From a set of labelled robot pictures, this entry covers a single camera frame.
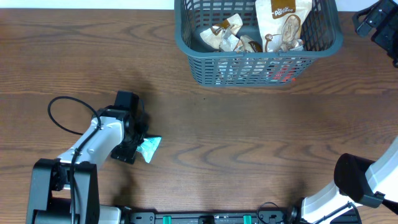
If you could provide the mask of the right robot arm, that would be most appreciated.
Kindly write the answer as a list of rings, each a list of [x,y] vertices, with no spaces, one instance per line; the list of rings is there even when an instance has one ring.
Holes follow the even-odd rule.
[[[353,16],[361,37],[371,40],[397,66],[397,1],[380,0]],[[397,141],[376,161],[345,153],[336,163],[333,180],[316,194],[303,198],[284,217],[284,223],[343,223],[348,211],[380,205],[397,212]]]

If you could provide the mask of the cream snack bag with barcode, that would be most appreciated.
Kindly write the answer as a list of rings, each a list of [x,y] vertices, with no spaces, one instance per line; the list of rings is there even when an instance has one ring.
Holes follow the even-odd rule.
[[[200,37],[204,43],[216,50],[224,52],[233,52],[236,50],[240,39],[236,37],[243,21],[239,14],[225,19],[219,24],[215,24],[200,33]]]

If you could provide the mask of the tan snack bag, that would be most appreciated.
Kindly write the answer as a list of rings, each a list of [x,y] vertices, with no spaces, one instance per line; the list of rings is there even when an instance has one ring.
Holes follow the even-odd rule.
[[[262,46],[250,38],[248,35],[242,35],[239,38],[239,42],[234,49],[235,52],[248,52],[248,53],[257,53],[262,52]]]

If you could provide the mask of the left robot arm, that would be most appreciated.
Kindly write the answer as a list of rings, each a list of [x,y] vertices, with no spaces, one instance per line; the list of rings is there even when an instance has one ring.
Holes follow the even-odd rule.
[[[128,207],[100,204],[98,169],[108,157],[133,164],[148,130],[137,117],[139,97],[119,91],[113,105],[93,111],[90,127],[55,159],[32,169],[26,223],[129,223]]]

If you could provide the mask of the dark grey plastic basket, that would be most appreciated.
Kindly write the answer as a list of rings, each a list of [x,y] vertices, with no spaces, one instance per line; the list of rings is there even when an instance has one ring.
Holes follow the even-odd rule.
[[[188,57],[194,79],[203,86],[277,86],[294,80],[319,58],[335,54],[343,34],[334,1],[313,0],[303,22],[300,38],[303,50],[277,53],[221,52],[202,41],[200,33],[239,14],[243,26],[238,35],[248,35],[261,43],[254,0],[195,1],[175,0],[175,41]],[[267,66],[275,61],[293,61],[297,73],[286,83],[269,83]]]

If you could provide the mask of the orange biscuit package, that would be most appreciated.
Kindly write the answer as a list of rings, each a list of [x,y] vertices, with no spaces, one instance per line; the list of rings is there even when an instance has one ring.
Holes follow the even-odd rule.
[[[293,61],[271,62],[266,69],[266,77],[269,83],[286,83],[297,73],[297,68]]]

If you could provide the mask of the cream Pantree snack bag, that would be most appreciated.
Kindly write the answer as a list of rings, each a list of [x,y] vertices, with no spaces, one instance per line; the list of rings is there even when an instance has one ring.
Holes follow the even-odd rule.
[[[302,51],[302,25],[312,4],[312,0],[257,0],[255,7],[263,51]]]

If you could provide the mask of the teal snack wrapper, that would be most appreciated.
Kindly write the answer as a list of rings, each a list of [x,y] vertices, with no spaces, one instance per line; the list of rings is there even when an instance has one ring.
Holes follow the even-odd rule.
[[[162,138],[160,136],[144,138],[143,142],[138,145],[136,151],[139,152],[146,163],[150,163]]]

